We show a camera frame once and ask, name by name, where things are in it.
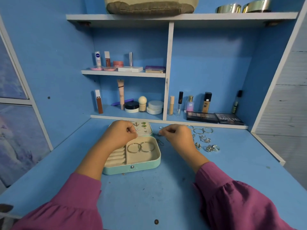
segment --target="painted cabinet door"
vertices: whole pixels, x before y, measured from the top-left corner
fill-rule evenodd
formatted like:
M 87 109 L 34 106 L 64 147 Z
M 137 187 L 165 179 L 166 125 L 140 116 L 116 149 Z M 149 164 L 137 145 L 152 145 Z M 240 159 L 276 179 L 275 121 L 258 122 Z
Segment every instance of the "painted cabinet door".
M 0 97 L 27 99 L 18 75 L 0 37 Z
M 0 104 L 0 179 L 6 187 L 49 152 L 32 106 Z

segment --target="teal jewelry box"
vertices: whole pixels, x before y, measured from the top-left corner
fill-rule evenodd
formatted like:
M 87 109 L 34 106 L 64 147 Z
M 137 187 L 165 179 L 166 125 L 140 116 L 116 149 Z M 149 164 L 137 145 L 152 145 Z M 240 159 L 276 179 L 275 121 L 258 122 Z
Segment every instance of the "teal jewelry box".
M 103 169 L 104 174 L 149 170 L 160 165 L 161 152 L 157 140 L 152 136 L 150 124 L 146 121 L 133 123 L 136 130 L 138 129 L 138 137 L 110 154 Z

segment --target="person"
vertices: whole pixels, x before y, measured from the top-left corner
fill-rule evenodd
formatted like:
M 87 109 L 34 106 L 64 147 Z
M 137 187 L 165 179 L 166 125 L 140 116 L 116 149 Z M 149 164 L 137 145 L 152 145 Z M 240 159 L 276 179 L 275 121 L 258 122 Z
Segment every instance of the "person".
M 234 181 L 194 146 L 190 129 L 173 124 L 159 131 L 196 173 L 203 197 L 202 213 L 211 229 L 290 230 L 270 199 L 253 187 Z M 97 201 L 101 174 L 109 155 L 137 133 L 129 121 L 115 121 L 70 175 L 59 193 L 20 219 L 13 230 L 102 230 Z

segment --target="blue desk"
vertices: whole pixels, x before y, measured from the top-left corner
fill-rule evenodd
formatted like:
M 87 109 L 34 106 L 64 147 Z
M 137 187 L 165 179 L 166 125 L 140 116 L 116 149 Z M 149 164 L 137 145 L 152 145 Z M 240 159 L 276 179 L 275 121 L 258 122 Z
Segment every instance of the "blue desk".
M 23 216 L 49 201 L 112 120 L 90 119 L 0 196 Z M 159 126 L 152 123 L 154 133 Z M 219 153 L 201 152 L 235 180 L 260 190 L 292 227 L 307 229 L 307 192 L 247 131 L 214 128 L 207 134 Z M 205 229 L 194 173 L 163 137 L 161 164 L 152 170 L 103 175 L 98 209 L 106 229 Z

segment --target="purple shirt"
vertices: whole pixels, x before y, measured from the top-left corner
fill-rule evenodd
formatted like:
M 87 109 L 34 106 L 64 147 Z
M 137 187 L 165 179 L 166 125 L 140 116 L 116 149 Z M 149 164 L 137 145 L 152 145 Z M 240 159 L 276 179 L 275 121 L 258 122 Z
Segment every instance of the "purple shirt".
M 270 199 L 234 181 L 213 162 L 205 163 L 195 180 L 202 197 L 201 212 L 211 229 L 293 229 L 279 217 Z M 73 173 L 50 202 L 24 216 L 12 230 L 102 230 L 97 209 L 100 188 L 100 181 Z

